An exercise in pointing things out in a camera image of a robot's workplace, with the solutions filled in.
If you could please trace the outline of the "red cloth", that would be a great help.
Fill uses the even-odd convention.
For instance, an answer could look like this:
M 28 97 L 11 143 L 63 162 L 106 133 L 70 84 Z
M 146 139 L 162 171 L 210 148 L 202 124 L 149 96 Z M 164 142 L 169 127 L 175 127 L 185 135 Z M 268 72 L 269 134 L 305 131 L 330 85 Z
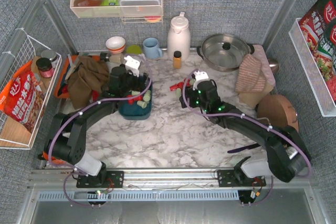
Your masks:
M 100 97 L 100 93 L 96 90 L 92 90 L 90 101 L 96 102 L 99 99 L 99 97 Z

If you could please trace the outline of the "brown cloth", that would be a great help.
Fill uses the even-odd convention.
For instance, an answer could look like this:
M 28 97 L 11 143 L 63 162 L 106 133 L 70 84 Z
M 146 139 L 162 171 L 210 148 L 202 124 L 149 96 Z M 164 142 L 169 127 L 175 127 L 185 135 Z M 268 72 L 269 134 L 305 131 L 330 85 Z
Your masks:
M 102 93 L 102 86 L 109 81 L 109 69 L 103 61 L 89 56 L 79 56 L 79 68 L 68 79 L 69 99 L 74 109 L 89 103 L 92 92 Z

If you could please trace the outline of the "teal storage basket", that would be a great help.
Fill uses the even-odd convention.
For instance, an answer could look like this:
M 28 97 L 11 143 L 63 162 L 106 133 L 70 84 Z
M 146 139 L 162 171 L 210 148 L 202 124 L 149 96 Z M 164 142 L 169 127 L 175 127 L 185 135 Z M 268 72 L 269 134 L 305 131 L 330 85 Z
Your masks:
M 147 85 L 150 81 L 150 78 L 147 75 Z M 152 93 L 152 84 L 149 87 L 148 90 L 151 90 L 151 101 L 147 104 L 147 107 L 145 109 L 141 108 L 140 106 L 137 105 L 137 102 L 134 102 L 133 104 L 129 104 L 128 100 L 126 101 L 121 101 L 119 103 L 119 113 L 121 116 L 123 116 L 124 119 L 126 120 L 146 120 L 152 110 L 152 101 L 153 101 L 153 93 Z M 141 93 L 141 91 L 130 91 L 126 94 L 126 97 L 132 97 L 136 96 L 137 94 Z

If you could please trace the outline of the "pink striped towel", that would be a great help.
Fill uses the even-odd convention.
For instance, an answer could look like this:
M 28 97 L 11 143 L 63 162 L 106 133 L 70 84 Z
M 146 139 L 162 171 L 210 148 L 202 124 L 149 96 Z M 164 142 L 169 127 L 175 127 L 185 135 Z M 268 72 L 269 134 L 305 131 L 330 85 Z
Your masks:
M 236 93 L 262 92 L 266 85 L 266 78 L 262 72 L 261 61 L 253 55 L 247 54 L 239 66 L 238 78 L 235 86 Z

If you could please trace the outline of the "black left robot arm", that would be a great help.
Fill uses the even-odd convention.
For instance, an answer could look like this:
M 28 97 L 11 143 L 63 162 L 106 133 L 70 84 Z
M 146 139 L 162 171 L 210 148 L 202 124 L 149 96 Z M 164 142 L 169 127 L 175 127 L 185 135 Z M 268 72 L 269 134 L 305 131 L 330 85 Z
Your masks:
M 121 65 L 117 73 L 116 92 L 109 93 L 88 106 L 70 113 L 54 116 L 49 130 L 49 140 L 45 145 L 48 161 L 57 165 L 52 158 L 71 165 L 80 176 L 105 181 L 106 165 L 86 151 L 87 130 L 104 117 L 117 111 L 119 104 L 134 100 L 145 94 L 152 85 L 152 70 L 136 76 L 135 71 Z

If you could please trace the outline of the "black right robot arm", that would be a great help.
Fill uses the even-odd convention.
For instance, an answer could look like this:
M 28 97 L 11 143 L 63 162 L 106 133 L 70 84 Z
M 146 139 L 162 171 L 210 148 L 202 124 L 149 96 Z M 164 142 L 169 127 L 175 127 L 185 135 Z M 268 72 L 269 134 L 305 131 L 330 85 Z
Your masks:
M 203 80 L 195 87 L 186 78 L 180 97 L 181 106 L 224 129 L 238 132 L 265 149 L 271 173 L 288 183 L 294 177 L 312 176 L 311 156 L 297 130 L 261 123 L 220 99 L 213 80 Z

